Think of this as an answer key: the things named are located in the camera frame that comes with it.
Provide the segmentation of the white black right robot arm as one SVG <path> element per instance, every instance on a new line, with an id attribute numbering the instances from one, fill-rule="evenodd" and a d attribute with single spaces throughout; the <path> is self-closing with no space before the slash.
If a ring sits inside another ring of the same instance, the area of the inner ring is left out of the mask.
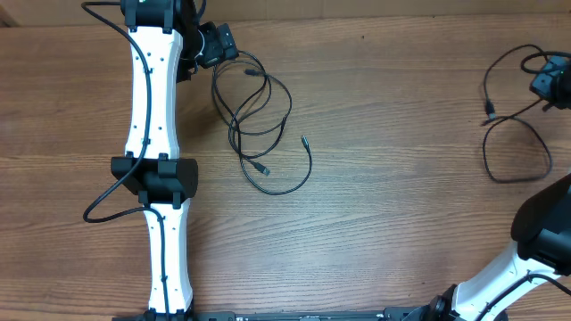
<path id="1" fill-rule="evenodd" d="M 526 67 L 536 57 L 540 70 Z M 570 53 L 539 51 L 526 56 L 520 68 L 534 74 L 530 91 L 555 106 L 570 110 Z M 549 283 L 570 296 L 559 283 L 570 276 L 570 172 L 532 196 L 517 211 L 510 230 L 512 242 L 476 276 L 452 285 L 402 320 L 509 320 L 508 307 L 540 284 Z"/>

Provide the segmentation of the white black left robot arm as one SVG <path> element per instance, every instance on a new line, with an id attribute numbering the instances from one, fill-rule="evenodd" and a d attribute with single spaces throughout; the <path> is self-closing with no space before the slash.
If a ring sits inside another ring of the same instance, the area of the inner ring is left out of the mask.
<path id="1" fill-rule="evenodd" d="M 201 23 L 192 1 L 123 1 L 133 67 L 125 152 L 112 174 L 137 197 L 149 233 L 151 291 L 144 320 L 190 320 L 193 289 L 186 223 L 198 183 L 197 162 L 181 157 L 176 91 L 199 68 L 237 57 L 228 25 Z"/>

